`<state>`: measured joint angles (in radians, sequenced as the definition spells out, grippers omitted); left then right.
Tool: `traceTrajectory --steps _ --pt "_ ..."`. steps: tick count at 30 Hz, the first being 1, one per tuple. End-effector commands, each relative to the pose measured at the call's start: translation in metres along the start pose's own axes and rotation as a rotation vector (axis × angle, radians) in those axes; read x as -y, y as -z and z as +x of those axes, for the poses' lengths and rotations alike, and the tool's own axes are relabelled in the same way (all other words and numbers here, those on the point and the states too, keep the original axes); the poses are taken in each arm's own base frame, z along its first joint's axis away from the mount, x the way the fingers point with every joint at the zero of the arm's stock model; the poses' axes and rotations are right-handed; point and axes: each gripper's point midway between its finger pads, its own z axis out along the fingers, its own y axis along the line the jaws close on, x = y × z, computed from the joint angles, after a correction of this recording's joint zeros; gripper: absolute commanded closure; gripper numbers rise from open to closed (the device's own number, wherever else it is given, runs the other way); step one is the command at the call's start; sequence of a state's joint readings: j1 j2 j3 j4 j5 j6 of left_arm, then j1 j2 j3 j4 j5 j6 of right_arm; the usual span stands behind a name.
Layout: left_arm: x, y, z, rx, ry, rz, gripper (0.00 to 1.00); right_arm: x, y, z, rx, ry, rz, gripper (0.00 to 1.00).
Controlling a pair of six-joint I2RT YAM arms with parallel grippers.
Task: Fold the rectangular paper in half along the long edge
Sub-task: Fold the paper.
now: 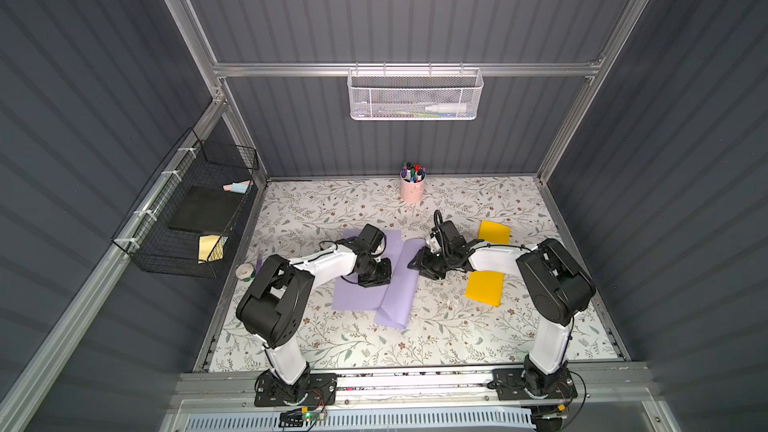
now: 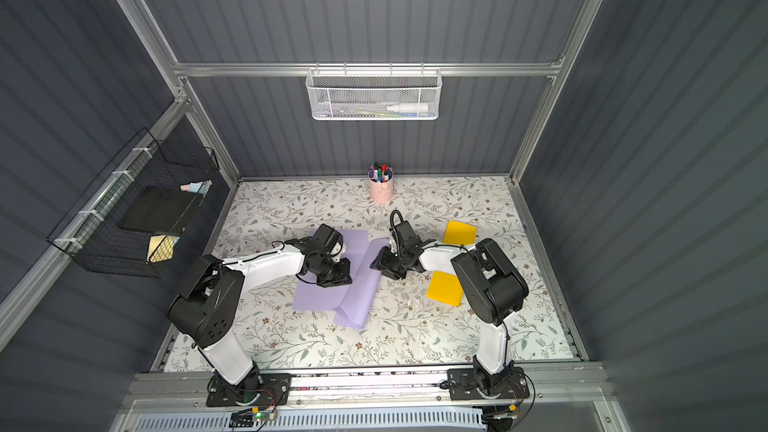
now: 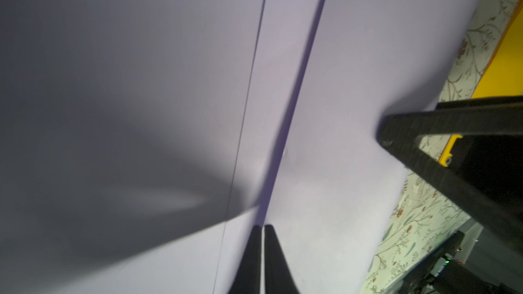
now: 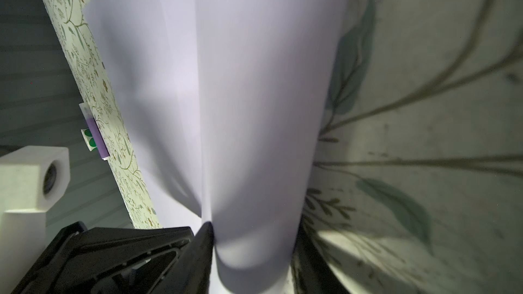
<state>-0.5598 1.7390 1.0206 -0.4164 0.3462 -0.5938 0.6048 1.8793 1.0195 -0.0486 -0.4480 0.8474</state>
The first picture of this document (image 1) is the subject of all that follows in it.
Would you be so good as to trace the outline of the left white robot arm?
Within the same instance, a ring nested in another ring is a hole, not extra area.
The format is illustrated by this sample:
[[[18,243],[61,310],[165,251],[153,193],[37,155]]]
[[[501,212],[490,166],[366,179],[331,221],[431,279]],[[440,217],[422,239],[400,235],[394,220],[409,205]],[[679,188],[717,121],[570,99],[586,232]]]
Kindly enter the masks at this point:
[[[287,259],[273,254],[260,270],[236,307],[236,318],[255,336],[266,353],[269,372],[286,386],[294,386],[309,374],[296,335],[310,295],[337,278],[354,275],[362,288],[386,285],[392,266],[383,256],[387,236],[367,224],[355,236],[329,241],[316,253]]]

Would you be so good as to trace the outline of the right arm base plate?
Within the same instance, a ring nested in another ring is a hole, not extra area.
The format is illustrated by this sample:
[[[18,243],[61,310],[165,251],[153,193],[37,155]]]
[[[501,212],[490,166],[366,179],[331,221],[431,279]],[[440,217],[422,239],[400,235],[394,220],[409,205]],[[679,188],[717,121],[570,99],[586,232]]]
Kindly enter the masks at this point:
[[[571,401],[578,396],[577,387],[566,367],[552,374],[536,368],[497,368],[486,387],[497,393],[498,399]]]

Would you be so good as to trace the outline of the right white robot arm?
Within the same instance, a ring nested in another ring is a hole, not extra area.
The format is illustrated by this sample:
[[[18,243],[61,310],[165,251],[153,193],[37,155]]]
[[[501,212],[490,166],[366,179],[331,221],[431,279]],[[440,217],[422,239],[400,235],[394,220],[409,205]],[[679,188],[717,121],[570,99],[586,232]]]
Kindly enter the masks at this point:
[[[442,280],[449,271],[491,271],[520,276],[540,315],[534,344],[525,359],[529,375],[553,376],[566,367],[566,353],[577,314],[596,294],[593,279],[556,239],[530,248],[468,241],[440,211],[433,214],[427,244],[408,264],[423,277]]]

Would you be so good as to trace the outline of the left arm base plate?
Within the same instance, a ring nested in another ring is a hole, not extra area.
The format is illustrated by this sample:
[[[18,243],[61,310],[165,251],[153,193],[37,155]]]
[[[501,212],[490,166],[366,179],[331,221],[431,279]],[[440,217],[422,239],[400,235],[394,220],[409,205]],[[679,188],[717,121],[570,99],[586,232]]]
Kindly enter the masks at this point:
[[[337,386],[338,375],[334,373],[312,373],[307,369],[293,385],[289,385],[267,370],[254,384],[254,406],[320,409],[335,403]]]

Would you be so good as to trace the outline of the yellow rectangular paper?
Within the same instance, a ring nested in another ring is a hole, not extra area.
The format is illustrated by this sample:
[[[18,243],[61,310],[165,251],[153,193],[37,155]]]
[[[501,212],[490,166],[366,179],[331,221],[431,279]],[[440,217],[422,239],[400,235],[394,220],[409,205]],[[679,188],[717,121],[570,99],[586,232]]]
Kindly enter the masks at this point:
[[[483,221],[478,238],[494,244],[508,245],[510,228],[490,221]],[[493,271],[476,271],[469,275],[465,297],[485,305],[498,307],[501,304],[504,275]]]

